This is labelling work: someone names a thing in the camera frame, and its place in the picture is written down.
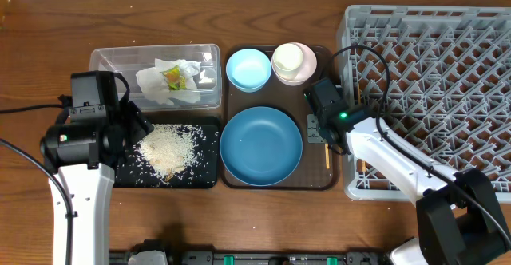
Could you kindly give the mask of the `pile of white rice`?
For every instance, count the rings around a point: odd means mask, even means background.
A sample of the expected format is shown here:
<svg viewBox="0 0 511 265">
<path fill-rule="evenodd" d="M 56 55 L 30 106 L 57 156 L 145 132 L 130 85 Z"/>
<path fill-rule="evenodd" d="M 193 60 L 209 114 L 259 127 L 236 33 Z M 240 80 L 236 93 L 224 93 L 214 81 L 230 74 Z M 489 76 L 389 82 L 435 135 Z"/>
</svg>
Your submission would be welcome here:
<svg viewBox="0 0 511 265">
<path fill-rule="evenodd" d="M 210 165 L 201 146 L 207 141 L 199 125 L 156 124 L 154 130 L 129 151 L 119 168 L 141 187 L 172 187 L 198 180 Z"/>
</svg>

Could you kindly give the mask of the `light blue bowl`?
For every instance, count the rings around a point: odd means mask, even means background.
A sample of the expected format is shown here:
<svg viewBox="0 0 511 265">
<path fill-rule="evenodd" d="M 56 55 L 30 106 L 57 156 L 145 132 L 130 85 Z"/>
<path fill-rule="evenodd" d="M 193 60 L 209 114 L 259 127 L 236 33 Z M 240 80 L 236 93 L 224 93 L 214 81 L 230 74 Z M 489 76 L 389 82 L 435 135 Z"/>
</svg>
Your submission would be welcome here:
<svg viewBox="0 0 511 265">
<path fill-rule="evenodd" d="M 270 59 L 257 49 L 236 51 L 228 59 L 225 70 L 228 80 L 245 93 L 262 89 L 272 72 Z"/>
</svg>

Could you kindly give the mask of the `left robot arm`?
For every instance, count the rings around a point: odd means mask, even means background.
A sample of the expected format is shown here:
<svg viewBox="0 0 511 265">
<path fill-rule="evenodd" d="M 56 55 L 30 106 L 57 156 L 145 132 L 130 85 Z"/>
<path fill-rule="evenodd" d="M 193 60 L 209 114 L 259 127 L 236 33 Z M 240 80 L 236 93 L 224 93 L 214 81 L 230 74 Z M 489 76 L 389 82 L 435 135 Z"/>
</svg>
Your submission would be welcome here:
<svg viewBox="0 0 511 265">
<path fill-rule="evenodd" d="M 109 205 L 127 146 L 153 130 L 131 101 L 65 107 L 41 141 L 53 201 L 53 263 L 107 264 Z"/>
</svg>

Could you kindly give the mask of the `cream plastic cup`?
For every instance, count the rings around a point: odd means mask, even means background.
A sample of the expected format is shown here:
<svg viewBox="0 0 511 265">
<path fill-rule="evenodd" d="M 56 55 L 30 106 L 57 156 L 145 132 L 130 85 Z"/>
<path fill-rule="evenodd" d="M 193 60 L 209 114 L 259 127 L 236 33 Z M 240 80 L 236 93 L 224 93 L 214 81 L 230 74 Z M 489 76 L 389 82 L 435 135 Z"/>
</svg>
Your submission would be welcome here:
<svg viewBox="0 0 511 265">
<path fill-rule="evenodd" d="M 272 64 L 282 78 L 291 81 L 303 64 L 303 51 L 295 43 L 279 45 L 272 55 Z"/>
</svg>

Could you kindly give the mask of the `dark blue plate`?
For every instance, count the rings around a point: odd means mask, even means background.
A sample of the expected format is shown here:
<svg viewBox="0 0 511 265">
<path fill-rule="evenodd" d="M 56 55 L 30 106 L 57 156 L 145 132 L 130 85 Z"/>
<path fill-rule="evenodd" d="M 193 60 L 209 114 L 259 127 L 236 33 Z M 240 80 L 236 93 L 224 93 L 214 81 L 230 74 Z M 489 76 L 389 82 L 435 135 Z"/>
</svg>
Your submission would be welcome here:
<svg viewBox="0 0 511 265">
<path fill-rule="evenodd" d="M 303 155 L 297 124 L 284 112 L 257 106 L 237 113 L 220 137 L 220 157 L 238 181 L 267 187 L 287 179 Z"/>
</svg>

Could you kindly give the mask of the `pink bowl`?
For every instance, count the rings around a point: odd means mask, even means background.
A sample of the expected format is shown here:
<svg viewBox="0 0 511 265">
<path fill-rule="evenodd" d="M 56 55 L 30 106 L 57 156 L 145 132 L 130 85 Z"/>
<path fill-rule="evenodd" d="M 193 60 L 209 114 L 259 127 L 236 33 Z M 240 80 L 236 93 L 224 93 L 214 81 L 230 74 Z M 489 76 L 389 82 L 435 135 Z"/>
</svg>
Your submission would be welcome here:
<svg viewBox="0 0 511 265">
<path fill-rule="evenodd" d="M 283 82 L 285 85 L 297 86 L 297 85 L 301 85 L 301 84 L 305 83 L 308 79 L 310 79 L 313 76 L 313 74 L 316 71 L 318 62 L 317 62 L 315 53 L 307 45 L 304 45 L 304 44 L 298 43 L 298 42 L 289 42 L 289 43 L 295 43 L 303 51 L 303 64 L 299 68 L 298 75 L 291 81 L 282 78 L 274 70 L 274 67 L 272 64 L 272 57 L 271 57 L 271 66 L 272 66 L 272 69 L 273 69 L 275 75 L 281 82 Z"/>
</svg>

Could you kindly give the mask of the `green snack wrapper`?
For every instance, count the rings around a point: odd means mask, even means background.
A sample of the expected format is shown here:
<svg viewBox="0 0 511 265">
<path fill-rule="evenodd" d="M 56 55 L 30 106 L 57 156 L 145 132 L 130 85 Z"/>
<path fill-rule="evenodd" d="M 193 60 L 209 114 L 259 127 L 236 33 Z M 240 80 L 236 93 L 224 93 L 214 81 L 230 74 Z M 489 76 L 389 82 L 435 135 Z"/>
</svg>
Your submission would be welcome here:
<svg viewBox="0 0 511 265">
<path fill-rule="evenodd" d="M 178 65 L 161 72 L 161 74 L 164 76 L 169 90 L 174 91 L 186 88 L 186 78 L 182 75 Z"/>
</svg>

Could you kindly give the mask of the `white napkin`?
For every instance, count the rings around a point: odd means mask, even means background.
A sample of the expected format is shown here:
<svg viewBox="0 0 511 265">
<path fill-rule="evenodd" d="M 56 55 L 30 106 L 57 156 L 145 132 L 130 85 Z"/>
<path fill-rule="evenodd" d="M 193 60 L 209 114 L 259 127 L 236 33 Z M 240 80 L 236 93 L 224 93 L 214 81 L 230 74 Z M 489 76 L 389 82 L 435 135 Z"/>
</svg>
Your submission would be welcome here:
<svg viewBox="0 0 511 265">
<path fill-rule="evenodd" d="M 161 72 L 176 65 L 179 66 L 182 75 L 186 78 L 186 88 L 171 91 L 168 89 L 167 82 Z M 200 94 L 193 78 L 200 73 L 200 70 L 198 61 L 184 59 L 165 61 L 156 58 L 153 67 L 137 72 L 137 84 L 146 99 L 155 101 L 160 105 L 174 105 L 174 100 L 194 104 L 200 100 Z"/>
</svg>

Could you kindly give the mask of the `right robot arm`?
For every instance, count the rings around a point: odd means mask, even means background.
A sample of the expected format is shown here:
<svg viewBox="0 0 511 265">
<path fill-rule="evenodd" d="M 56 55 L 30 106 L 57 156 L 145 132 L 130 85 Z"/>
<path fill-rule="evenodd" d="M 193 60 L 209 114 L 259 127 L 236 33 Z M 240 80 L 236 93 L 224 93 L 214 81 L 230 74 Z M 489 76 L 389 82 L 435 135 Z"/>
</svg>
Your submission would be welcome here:
<svg viewBox="0 0 511 265">
<path fill-rule="evenodd" d="M 418 237 L 395 248 L 393 264 L 487 264 L 510 250 L 510 233 L 489 178 L 431 160 L 369 109 L 312 108 L 321 137 L 368 162 L 415 206 Z"/>
</svg>

